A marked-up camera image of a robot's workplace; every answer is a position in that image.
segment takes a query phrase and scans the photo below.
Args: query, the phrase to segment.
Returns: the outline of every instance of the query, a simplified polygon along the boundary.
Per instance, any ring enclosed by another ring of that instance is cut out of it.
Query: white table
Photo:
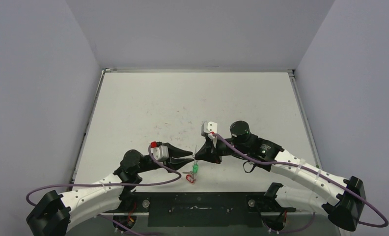
[[[204,138],[204,121],[229,127],[245,120],[253,134],[271,140],[315,165],[309,138],[288,73],[135,72],[105,73],[77,165],[75,183],[92,183],[112,173],[130,149],[147,154],[151,141],[194,151]],[[200,161],[195,184],[185,178],[163,185],[137,187],[144,192],[254,192],[272,182],[303,188],[256,168],[246,174],[242,160],[224,157]],[[180,171],[189,171],[189,164]],[[140,174],[143,183],[174,178],[164,169]]]

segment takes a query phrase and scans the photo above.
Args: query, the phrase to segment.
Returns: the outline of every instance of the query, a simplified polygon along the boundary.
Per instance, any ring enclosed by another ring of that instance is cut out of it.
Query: gray wall
[[[292,69],[333,0],[66,0],[103,67]]]
[[[0,0],[0,236],[30,236],[25,194],[70,178],[99,76],[64,0]]]
[[[389,0],[336,0],[296,76],[323,168],[361,178],[389,218]],[[381,222],[368,207],[361,219]]]

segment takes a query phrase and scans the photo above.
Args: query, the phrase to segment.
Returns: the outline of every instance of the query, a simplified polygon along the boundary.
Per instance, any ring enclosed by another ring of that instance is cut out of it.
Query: bolt
[[[255,206],[255,200],[253,200],[253,199],[249,200],[249,201],[248,201],[248,205],[249,205],[250,207],[254,207],[254,206]]]
[[[144,201],[142,201],[142,206],[143,206],[144,208],[147,208],[148,206],[150,206],[150,201],[149,201],[149,200],[144,200]]]

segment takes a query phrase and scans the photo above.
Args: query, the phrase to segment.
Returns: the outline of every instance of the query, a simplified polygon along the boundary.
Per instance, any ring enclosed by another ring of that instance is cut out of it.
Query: robotic arm
[[[231,138],[220,140],[216,137],[216,132],[216,123],[205,122],[203,124],[201,134],[206,137],[206,142],[196,153],[196,160],[220,164],[222,156],[231,155],[245,159],[240,155],[243,153],[258,162],[268,162],[272,165],[254,164],[254,166],[288,177],[309,191],[273,183],[266,192],[267,201],[272,198],[280,207],[293,207],[325,215],[338,227],[355,231],[364,203],[330,181],[320,178],[320,175],[328,176],[331,180],[365,199],[363,182],[359,178],[352,176],[346,179],[326,173],[306,163],[304,159],[293,156],[280,145],[252,134],[245,121],[237,121],[231,125]],[[292,163],[297,167],[276,164],[277,162]],[[317,175],[305,169],[311,169]]]
[[[191,158],[181,158],[192,155],[191,151],[181,150],[169,143],[151,143],[153,157],[157,162],[171,170],[178,170]],[[74,191],[48,192],[35,206],[27,217],[27,223],[34,236],[61,236],[77,224],[109,210],[115,210],[121,202],[132,197],[131,190],[140,184],[139,173],[160,168],[150,155],[142,155],[137,150],[125,153],[120,166],[112,174],[95,182],[99,187],[81,188]]]

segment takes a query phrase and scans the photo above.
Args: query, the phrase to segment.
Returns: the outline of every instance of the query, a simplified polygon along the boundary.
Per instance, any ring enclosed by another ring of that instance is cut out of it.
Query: white arm segment
[[[121,179],[110,174],[94,184],[121,183]],[[118,208],[124,186],[104,186],[81,188],[70,192],[64,192],[61,198],[65,207],[70,207],[70,223],[67,231],[79,223],[92,218],[100,213]]]
[[[277,154],[277,156],[275,157],[275,160],[281,161],[281,162],[290,162],[290,163],[294,163],[297,165],[302,164],[302,166],[313,169],[316,172],[320,171],[320,175],[327,176],[327,177],[331,178],[332,180],[334,180],[335,182],[346,187],[346,184],[343,182],[343,180],[345,178],[339,177],[339,176],[334,176],[334,175],[329,174],[325,171],[322,171],[322,170],[318,169],[317,167],[314,167],[314,166],[306,163],[306,161],[304,159],[299,159],[298,157],[293,156],[287,150],[284,150],[283,152],[280,151]],[[310,191],[313,191],[317,195],[324,198],[332,206],[335,206],[339,202],[339,199],[336,198],[337,194],[343,194],[343,192],[344,192],[343,189],[337,187],[336,185],[328,183],[326,180],[316,176],[313,173],[305,171],[299,167],[292,167],[292,166],[275,164],[271,167],[270,172],[285,176],[285,177],[290,178],[293,181],[303,185],[304,187],[308,188]]]
[[[277,191],[276,201],[281,207],[293,207],[297,210],[306,210],[328,216],[322,208],[322,204],[325,204],[326,200],[312,191],[283,186]]]

